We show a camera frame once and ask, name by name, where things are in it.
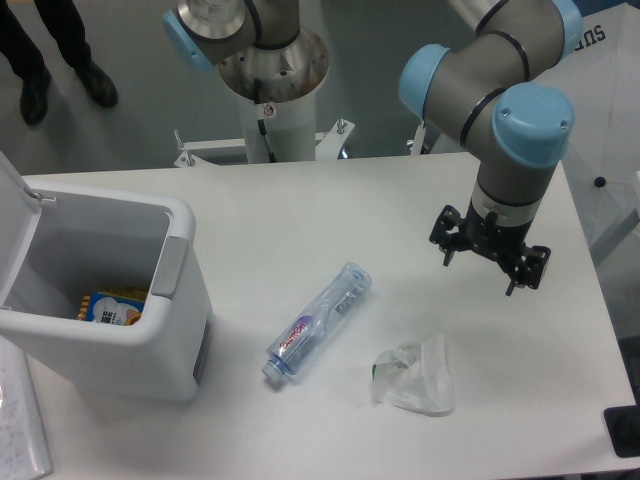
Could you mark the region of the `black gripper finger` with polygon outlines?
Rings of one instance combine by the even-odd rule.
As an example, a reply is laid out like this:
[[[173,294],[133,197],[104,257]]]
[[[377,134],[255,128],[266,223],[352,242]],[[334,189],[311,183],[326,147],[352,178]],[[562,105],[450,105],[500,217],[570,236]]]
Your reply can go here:
[[[443,265],[448,267],[456,252],[464,250],[464,239],[459,228],[464,218],[451,205],[445,205],[429,235],[429,241],[444,254]]]
[[[511,296],[516,288],[531,288],[536,290],[545,274],[547,262],[551,256],[551,249],[546,246],[532,247],[523,243],[517,254],[509,254],[506,261],[505,273],[510,283],[505,291]]]

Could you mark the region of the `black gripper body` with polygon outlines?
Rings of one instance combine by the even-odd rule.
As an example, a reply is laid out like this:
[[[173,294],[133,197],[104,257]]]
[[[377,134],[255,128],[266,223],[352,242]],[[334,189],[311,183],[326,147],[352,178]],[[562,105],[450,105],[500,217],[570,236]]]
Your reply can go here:
[[[488,196],[472,196],[464,233],[472,250],[496,261],[504,271],[525,271],[525,236],[531,205],[507,205]]]

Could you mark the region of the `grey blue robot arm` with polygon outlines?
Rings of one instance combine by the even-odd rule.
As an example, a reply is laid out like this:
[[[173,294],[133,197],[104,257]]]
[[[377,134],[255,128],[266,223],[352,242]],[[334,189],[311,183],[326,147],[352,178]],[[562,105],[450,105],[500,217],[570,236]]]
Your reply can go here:
[[[582,17],[571,1],[458,1],[455,9],[475,40],[456,52],[422,47],[399,80],[403,104],[480,163],[468,210],[445,207],[430,241],[446,257],[481,255],[512,288],[534,289],[550,251],[525,238],[574,124],[568,98],[536,79],[573,51]],[[192,68],[216,68],[235,94],[250,162],[315,158],[315,95],[329,59],[301,25],[297,2],[181,1],[163,23]]]

